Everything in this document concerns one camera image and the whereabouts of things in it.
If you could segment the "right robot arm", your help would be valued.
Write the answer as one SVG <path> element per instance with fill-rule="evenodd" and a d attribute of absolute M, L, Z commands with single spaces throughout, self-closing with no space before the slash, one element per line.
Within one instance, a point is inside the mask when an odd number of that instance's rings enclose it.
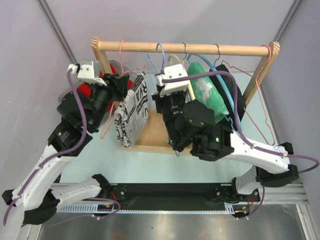
<path fill-rule="evenodd" d="M 290 164 L 283 145 L 246 143 L 239 133 L 215 122 L 214 111 L 197 100 L 186 102 L 186 93 L 167 96 L 152 94 L 157 113 L 162 115 L 172 150 L 181 153 L 191 146 L 190 154 L 200 160 L 215 162 L 229 159 L 251 165 L 231 181 L 230 194 L 242 201 L 259 187 L 279 188 L 299 179 L 297 166 Z"/>

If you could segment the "red trousers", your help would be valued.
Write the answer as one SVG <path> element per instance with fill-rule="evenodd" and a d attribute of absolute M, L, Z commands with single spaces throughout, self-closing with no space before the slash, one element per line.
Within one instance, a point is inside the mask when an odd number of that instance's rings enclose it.
<path fill-rule="evenodd" d="M 111 61 L 110 69 L 112 74 L 118 74 L 121 71 L 121 66 L 117 61 Z M 99 76 L 102 77 L 104 74 L 100 71 Z M 127 83 L 127 89 L 129 89 L 133 85 L 133 81 L 130 79 Z M 83 93 L 86 98 L 93 96 L 93 90 L 91 90 L 90 85 L 87 83 L 82 83 L 80 86 L 77 87 L 77 91 Z M 111 110 L 113 101 L 109 103 L 109 106 L 106 110 L 106 113 Z"/>

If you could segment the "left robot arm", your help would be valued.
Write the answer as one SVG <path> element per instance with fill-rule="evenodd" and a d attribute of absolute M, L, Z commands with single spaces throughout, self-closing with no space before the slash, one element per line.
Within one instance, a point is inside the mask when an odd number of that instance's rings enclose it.
<path fill-rule="evenodd" d="M 57 107 L 61 122 L 48 138 L 43 155 L 25 181 L 16 189 L 5 190 L 2 199 L 8 205 L 3 219 L 7 227 L 41 225 L 57 210 L 75 202 L 110 196 L 111 185 L 100 173 L 89 180 L 52 189 L 62 171 L 79 156 L 97 133 L 111 102 L 121 101 L 128 92 L 129 75 L 108 74 L 98 77 L 102 84 L 93 84 L 86 96 L 72 86 Z"/>

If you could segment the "black white print trousers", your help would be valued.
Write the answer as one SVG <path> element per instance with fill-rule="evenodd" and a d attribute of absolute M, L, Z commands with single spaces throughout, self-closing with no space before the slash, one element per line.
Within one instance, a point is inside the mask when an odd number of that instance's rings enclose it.
<path fill-rule="evenodd" d="M 115 130 L 118 143 L 131 148 L 149 118 L 148 87 L 145 73 L 137 75 L 127 95 L 114 112 Z"/>

